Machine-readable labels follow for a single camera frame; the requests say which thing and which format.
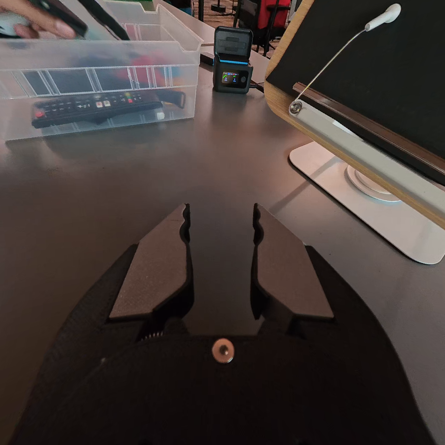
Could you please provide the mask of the black charging case with screen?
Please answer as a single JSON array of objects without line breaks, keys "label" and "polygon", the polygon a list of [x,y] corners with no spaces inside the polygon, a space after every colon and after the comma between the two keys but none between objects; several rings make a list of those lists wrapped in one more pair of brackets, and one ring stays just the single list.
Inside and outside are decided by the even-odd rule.
[{"label": "black charging case with screen", "polygon": [[247,94],[253,67],[249,59],[253,32],[249,29],[218,26],[214,31],[213,90]]}]

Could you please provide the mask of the black board book stand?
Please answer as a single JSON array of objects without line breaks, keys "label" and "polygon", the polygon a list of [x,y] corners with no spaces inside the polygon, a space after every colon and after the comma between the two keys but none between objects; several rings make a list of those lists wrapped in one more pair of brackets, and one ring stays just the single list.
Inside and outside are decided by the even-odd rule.
[{"label": "black board book stand", "polygon": [[[390,5],[401,13],[335,53]],[[444,259],[444,1],[302,1],[266,77],[289,161],[401,253]]]}]

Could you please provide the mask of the black remote control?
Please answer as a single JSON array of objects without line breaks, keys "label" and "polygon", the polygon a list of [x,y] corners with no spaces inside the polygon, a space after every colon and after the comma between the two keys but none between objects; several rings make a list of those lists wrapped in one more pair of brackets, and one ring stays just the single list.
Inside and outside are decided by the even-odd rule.
[{"label": "black remote control", "polygon": [[101,124],[119,115],[162,107],[158,95],[150,91],[63,95],[34,103],[31,125],[35,129],[42,129],[77,122]]}]

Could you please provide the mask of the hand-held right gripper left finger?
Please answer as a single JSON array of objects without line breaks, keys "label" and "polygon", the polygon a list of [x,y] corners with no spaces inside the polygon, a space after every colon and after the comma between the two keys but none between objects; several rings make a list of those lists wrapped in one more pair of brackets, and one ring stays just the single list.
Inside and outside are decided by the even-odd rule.
[{"label": "hand-held right gripper left finger", "polygon": [[140,240],[110,320],[164,323],[188,313],[194,302],[190,226],[190,205],[181,204]]}]

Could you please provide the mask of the black office chair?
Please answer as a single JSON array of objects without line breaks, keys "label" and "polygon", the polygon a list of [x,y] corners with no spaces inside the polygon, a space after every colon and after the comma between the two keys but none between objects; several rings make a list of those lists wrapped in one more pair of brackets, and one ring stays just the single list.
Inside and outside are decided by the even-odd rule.
[{"label": "black office chair", "polygon": [[256,52],[262,48],[267,57],[269,49],[274,49],[271,42],[280,40],[286,31],[291,3],[291,0],[238,1],[233,27],[250,30]]}]

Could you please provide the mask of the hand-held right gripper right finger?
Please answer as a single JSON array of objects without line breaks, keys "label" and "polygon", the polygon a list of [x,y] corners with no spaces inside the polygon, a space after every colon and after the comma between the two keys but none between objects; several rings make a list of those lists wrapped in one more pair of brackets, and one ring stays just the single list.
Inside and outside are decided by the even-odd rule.
[{"label": "hand-held right gripper right finger", "polygon": [[306,245],[259,203],[253,209],[250,304],[255,319],[332,320],[333,311]]}]

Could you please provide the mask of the clear plastic bin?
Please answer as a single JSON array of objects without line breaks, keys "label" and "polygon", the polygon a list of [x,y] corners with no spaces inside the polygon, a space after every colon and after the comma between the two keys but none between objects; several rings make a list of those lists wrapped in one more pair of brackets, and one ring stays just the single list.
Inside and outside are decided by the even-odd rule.
[{"label": "clear plastic bin", "polygon": [[[25,40],[14,26],[29,22],[1,13],[1,141],[193,118],[203,40],[160,1],[105,1],[129,41],[61,40],[50,33]],[[119,115],[101,124],[77,122],[35,129],[34,103],[63,95],[150,91],[162,109]],[[156,111],[165,119],[158,121]]]}]

